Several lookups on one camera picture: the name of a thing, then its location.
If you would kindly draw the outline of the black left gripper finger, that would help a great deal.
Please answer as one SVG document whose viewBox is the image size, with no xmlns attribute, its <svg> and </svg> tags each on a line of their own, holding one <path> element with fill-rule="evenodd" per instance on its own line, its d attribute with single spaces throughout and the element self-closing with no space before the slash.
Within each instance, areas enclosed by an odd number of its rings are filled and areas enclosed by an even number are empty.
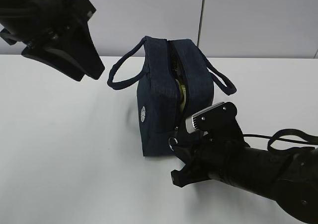
<svg viewBox="0 0 318 224">
<path fill-rule="evenodd" d="M 59 71 L 81 80 L 85 75 L 98 80 L 105 66 L 94 46 L 87 23 L 62 23 L 62 61 Z"/>
<path fill-rule="evenodd" d="M 51 45 L 26 47 L 21 55 L 46 64 L 75 81 L 81 81 L 85 72 L 80 64 L 80 53 Z"/>
</svg>

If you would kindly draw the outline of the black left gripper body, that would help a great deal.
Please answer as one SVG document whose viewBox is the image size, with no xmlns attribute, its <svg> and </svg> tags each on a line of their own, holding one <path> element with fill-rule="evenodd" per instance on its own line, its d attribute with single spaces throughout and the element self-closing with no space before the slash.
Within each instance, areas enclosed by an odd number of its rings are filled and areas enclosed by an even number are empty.
<svg viewBox="0 0 318 224">
<path fill-rule="evenodd" d="M 62 23 L 87 23 L 96 8 L 90 0 L 0 0 L 0 37 L 7 44 L 62 47 Z"/>
</svg>

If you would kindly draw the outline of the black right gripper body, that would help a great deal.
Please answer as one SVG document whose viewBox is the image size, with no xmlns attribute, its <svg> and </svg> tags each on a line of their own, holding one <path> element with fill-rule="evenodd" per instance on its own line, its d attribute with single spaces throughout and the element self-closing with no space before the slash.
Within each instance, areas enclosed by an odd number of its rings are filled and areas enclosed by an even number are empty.
<svg viewBox="0 0 318 224">
<path fill-rule="evenodd" d="M 184 162 L 184 167 L 171 172 L 172 183 L 178 187 L 207 180 L 226 183 L 226 166 L 231 154 L 248 147 L 241 131 L 221 130 L 210 130 L 199 141 L 173 145 L 173 152 Z"/>
</svg>

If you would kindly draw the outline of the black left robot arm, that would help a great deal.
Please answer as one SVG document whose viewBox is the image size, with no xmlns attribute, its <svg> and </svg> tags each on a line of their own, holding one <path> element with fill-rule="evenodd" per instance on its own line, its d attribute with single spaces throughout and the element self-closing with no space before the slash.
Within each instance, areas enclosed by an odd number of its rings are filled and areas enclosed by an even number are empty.
<svg viewBox="0 0 318 224">
<path fill-rule="evenodd" d="M 95 12 L 90 0 L 0 0 L 0 37 L 73 80 L 98 80 L 105 66 L 88 27 Z"/>
</svg>

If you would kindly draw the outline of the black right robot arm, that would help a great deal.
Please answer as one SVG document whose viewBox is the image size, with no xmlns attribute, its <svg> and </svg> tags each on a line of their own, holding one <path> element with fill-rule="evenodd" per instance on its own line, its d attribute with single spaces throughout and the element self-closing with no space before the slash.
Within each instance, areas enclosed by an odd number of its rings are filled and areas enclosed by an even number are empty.
<svg viewBox="0 0 318 224">
<path fill-rule="evenodd" d="M 179 144 L 170 140 L 184 162 L 171 172 L 178 187 L 217 180 L 275 201 L 292 217 L 318 221 L 318 139 L 284 129 L 268 139 L 266 150 L 252 148 L 242 133 L 211 131 L 201 140 Z"/>
</svg>

